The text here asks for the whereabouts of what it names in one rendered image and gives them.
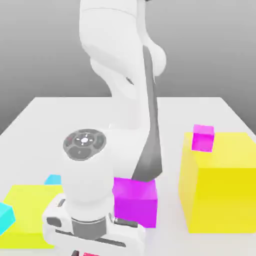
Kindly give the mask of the small magenta cube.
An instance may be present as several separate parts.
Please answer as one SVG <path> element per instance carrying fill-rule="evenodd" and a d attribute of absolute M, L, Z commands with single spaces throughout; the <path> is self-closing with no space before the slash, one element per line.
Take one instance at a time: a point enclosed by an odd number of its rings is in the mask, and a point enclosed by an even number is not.
<path fill-rule="evenodd" d="M 193 151 L 211 153 L 213 151 L 214 138 L 215 131 L 213 126 L 195 124 L 193 126 L 191 149 Z"/>

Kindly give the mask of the large lime box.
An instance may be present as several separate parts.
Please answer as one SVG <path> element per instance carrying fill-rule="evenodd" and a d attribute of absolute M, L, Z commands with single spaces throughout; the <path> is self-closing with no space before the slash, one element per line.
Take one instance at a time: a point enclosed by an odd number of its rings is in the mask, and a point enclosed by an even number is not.
<path fill-rule="evenodd" d="M 0 236 L 0 249 L 53 249 L 43 237 L 42 215 L 61 185 L 13 185 L 3 202 L 12 206 L 15 222 Z"/>

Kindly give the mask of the small cyan cube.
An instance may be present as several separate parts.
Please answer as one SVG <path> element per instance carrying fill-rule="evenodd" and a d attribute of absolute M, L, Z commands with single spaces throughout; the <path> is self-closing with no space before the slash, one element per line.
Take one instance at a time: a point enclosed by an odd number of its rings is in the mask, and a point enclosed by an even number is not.
<path fill-rule="evenodd" d="M 61 176 L 57 174 L 50 174 L 47 179 L 44 181 L 45 185 L 61 185 L 62 180 Z"/>
<path fill-rule="evenodd" d="M 0 202 L 0 236 L 16 221 L 13 207 Z"/>

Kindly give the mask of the large yellow box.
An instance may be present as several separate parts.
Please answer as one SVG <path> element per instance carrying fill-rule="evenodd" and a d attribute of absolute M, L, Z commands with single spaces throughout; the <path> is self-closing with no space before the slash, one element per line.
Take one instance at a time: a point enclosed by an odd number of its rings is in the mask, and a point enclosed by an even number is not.
<path fill-rule="evenodd" d="M 212 152 L 201 152 L 192 138 L 184 134 L 178 182 L 189 233 L 256 233 L 256 142 L 246 132 L 217 132 Z"/>

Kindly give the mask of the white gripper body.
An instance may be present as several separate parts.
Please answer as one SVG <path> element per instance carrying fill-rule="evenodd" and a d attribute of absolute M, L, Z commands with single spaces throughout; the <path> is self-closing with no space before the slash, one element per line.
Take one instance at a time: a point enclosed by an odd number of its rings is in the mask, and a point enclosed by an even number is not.
<path fill-rule="evenodd" d="M 144 256 L 146 231 L 143 226 L 124 220 L 105 220 L 103 229 L 99 222 L 73 222 L 73 230 L 44 223 L 44 240 L 64 253 L 77 252 L 97 256 Z"/>

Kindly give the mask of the large magenta box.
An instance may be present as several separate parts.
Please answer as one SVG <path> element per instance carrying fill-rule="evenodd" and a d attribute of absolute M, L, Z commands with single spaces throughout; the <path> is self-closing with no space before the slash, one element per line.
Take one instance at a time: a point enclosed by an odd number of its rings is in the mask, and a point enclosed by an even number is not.
<path fill-rule="evenodd" d="M 145 228 L 157 225 L 158 194 L 154 180 L 144 182 L 116 177 L 112 189 L 114 215 Z"/>

